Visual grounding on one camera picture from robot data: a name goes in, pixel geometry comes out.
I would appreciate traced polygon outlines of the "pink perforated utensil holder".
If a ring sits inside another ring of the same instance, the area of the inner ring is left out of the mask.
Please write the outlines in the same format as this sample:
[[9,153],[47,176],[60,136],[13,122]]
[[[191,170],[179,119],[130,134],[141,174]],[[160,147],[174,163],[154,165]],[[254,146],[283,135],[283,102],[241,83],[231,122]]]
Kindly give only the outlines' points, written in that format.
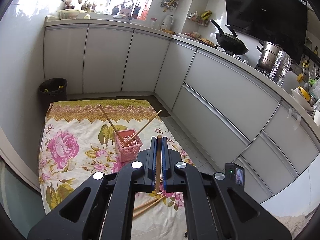
[[116,140],[116,153],[118,155],[119,161],[121,163],[125,163],[128,161],[136,160],[138,152],[140,151],[141,146],[143,145],[139,136],[136,136],[133,140],[131,140],[136,135],[135,129],[126,129],[118,132],[123,140],[118,137],[117,133],[115,133]]

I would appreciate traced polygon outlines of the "bananas on shelf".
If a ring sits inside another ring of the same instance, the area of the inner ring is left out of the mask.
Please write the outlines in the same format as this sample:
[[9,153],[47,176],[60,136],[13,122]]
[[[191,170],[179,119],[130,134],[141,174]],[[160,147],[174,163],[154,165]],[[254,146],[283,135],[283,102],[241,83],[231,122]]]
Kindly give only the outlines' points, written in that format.
[[208,18],[210,18],[210,16],[212,15],[212,11],[211,10],[207,10],[205,12],[203,12],[201,15],[200,15],[200,18],[205,21],[205,20],[208,20]]

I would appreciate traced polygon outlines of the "black range hood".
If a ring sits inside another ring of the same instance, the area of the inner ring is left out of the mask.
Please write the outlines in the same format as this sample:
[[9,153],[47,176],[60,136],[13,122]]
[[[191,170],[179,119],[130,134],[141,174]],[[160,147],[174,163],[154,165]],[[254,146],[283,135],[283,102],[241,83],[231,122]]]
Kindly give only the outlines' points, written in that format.
[[306,0],[225,0],[227,22],[242,33],[283,48],[300,62],[308,25]]

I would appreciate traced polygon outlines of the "wooden chopstick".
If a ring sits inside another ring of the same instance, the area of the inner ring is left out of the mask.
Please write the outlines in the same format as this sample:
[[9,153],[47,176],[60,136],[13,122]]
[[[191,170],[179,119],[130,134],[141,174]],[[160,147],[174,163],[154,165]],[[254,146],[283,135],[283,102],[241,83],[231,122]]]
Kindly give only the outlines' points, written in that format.
[[155,175],[155,191],[160,191],[160,180],[161,180],[161,150],[162,150],[162,136],[157,135],[157,149],[156,149],[156,175]]
[[150,208],[152,208],[153,206],[155,206],[159,201],[160,201],[160,199],[154,199],[154,200],[151,200],[151,201],[149,201],[147,203],[144,203],[143,205],[141,205],[139,207],[136,207],[134,209],[132,218],[136,218],[136,217],[140,216],[145,211],[147,211]]
[[124,138],[119,134],[118,130],[116,129],[116,127],[114,126],[114,124],[112,123],[112,121],[110,120],[110,118],[108,117],[108,115],[106,114],[105,110],[103,109],[102,105],[98,105],[99,109],[103,112],[104,116],[106,117],[106,119],[108,120],[109,124],[111,125],[111,127],[113,128],[114,132],[116,133],[116,135],[118,136],[118,138],[121,140],[121,142],[125,145],[126,142],[124,140]]
[[135,208],[134,208],[134,211],[137,211],[137,210],[139,210],[139,209],[143,209],[143,210],[148,209],[148,208],[150,208],[151,206],[156,205],[156,204],[157,204],[160,200],[162,200],[163,198],[166,198],[166,196],[162,196],[162,197],[160,197],[160,198],[155,198],[155,199],[152,199],[152,200],[150,200],[150,201],[148,201],[148,202],[146,202],[146,203],[143,203],[143,204],[135,207]]
[[139,134],[140,134],[144,129],[146,129],[146,128],[149,126],[149,124],[150,124],[161,112],[162,112],[162,110],[159,110],[137,133],[135,133],[135,135],[134,135],[129,141],[126,142],[126,144],[125,144],[124,146],[130,145],[131,142],[132,142],[133,140],[135,140],[136,137],[138,137]]

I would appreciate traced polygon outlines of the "green basin on counter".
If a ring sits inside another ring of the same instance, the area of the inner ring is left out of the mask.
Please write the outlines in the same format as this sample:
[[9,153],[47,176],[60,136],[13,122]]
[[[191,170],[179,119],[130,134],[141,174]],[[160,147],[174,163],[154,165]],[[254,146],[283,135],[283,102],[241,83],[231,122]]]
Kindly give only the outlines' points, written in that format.
[[60,20],[69,20],[69,19],[76,19],[81,10],[77,9],[64,9],[64,10],[59,10],[59,18]]

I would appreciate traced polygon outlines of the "stainless steel steamer pot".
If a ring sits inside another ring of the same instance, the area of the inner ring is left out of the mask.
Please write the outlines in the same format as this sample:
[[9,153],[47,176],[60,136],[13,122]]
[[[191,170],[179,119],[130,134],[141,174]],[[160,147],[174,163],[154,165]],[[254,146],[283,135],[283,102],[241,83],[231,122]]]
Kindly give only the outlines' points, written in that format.
[[260,56],[255,69],[265,75],[270,75],[276,59],[281,57],[284,49],[278,44],[267,41],[259,41],[259,44],[261,47],[257,46],[257,50],[260,52]]

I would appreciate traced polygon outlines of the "black wok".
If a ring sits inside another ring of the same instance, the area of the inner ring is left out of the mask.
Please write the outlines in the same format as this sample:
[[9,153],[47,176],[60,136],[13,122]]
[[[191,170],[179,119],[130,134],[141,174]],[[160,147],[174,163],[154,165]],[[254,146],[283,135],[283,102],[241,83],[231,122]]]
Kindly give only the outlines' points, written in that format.
[[221,48],[223,48],[225,51],[232,52],[235,55],[244,55],[248,52],[248,48],[246,47],[244,42],[242,42],[242,40],[238,38],[238,35],[231,25],[225,25],[232,33],[228,34],[223,31],[223,29],[217,24],[214,19],[211,19],[210,22],[218,30],[218,32],[215,33],[215,37]]

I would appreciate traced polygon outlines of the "yellow bowl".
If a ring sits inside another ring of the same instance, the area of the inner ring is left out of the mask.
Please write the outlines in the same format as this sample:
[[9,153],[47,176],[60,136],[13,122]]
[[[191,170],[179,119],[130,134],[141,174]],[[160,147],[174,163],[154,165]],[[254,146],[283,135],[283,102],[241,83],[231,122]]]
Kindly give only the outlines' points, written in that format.
[[300,92],[300,94],[302,94],[302,96],[304,96],[304,98],[307,100],[307,101],[309,101],[310,100],[310,95],[308,94],[308,92],[303,88],[303,87],[298,87],[297,88],[298,90],[299,90],[299,92]]

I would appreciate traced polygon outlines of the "floral table cloth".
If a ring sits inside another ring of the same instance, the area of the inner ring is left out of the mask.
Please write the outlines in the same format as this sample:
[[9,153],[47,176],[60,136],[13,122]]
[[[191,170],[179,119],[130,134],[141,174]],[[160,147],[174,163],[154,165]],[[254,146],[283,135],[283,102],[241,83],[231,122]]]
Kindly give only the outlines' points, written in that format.
[[[156,111],[145,100],[83,100],[54,102],[49,106],[39,153],[39,184],[45,213],[49,213],[95,172],[118,172],[123,163],[116,153],[115,132],[98,105],[118,131],[139,131]],[[178,135],[167,121],[156,117],[139,137],[141,148],[150,147],[151,138],[167,137],[168,147],[191,163],[179,145]],[[136,217],[132,239],[185,239],[187,230],[181,193],[138,193],[135,206],[166,196]]]

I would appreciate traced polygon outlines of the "white electric kettle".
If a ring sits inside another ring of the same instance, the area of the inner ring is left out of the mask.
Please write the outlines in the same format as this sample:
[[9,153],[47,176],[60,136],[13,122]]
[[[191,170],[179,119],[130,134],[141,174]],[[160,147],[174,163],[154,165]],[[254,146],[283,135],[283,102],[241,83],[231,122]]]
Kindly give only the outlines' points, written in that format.
[[161,23],[161,30],[170,30],[173,23],[174,23],[174,17],[172,15],[165,16],[165,18]]

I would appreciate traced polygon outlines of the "white bowl on counter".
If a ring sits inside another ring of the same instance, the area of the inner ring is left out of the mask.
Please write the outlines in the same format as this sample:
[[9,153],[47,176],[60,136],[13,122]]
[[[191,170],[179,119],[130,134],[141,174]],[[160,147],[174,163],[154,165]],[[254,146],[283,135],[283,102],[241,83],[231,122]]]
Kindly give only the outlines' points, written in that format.
[[298,102],[306,111],[312,112],[313,108],[311,105],[307,102],[307,100],[304,98],[304,96],[300,95],[295,90],[291,90],[292,96],[296,102]]

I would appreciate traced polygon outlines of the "black trash bin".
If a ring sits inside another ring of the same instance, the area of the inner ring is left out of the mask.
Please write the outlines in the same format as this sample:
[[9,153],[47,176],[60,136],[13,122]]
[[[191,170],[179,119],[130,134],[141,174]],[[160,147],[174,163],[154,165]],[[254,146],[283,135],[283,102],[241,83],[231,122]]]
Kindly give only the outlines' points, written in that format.
[[43,110],[47,110],[52,102],[67,100],[67,80],[56,77],[41,83],[38,95]]

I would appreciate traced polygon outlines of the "clear plastic pitcher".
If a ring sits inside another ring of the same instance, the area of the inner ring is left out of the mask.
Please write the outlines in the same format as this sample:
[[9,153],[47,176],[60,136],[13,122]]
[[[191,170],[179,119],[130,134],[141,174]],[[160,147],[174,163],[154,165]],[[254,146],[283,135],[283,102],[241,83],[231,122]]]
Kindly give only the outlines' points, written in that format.
[[281,86],[284,82],[285,75],[291,67],[291,57],[283,50],[278,51],[276,61],[269,74],[269,78],[277,85]]

